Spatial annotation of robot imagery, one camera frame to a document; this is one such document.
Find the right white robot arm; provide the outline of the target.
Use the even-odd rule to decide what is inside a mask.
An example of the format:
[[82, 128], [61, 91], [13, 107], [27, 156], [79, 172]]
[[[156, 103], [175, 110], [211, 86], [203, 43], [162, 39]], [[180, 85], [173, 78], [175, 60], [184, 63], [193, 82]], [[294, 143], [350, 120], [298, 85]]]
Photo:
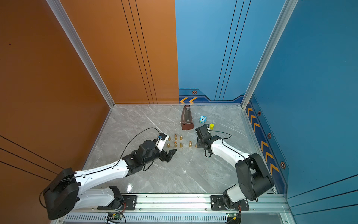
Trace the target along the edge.
[[238, 183], [223, 192], [226, 209], [236, 210], [242, 200], [256, 201], [259, 196], [274, 187], [274, 181], [262, 157], [248, 154], [230, 145], [210, 133], [198, 134], [197, 144], [205, 150], [205, 156], [217, 155], [232, 165], [236, 170]]

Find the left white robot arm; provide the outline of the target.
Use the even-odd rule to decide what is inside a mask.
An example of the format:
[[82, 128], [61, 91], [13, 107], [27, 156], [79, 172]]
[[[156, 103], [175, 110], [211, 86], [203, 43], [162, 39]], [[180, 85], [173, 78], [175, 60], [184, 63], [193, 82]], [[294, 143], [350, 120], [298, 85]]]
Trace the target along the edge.
[[88, 170], [62, 170], [42, 192], [48, 219], [64, 217], [72, 210], [83, 207], [102, 206], [111, 209], [114, 204], [118, 205], [120, 191], [115, 187], [109, 187], [104, 194], [107, 197], [105, 200], [99, 199], [97, 194], [87, 194], [86, 191], [114, 179], [146, 171], [146, 164], [151, 165], [156, 159], [170, 162], [177, 150], [166, 152], [163, 150], [164, 144], [163, 140], [147, 140], [137, 150], [116, 162]]

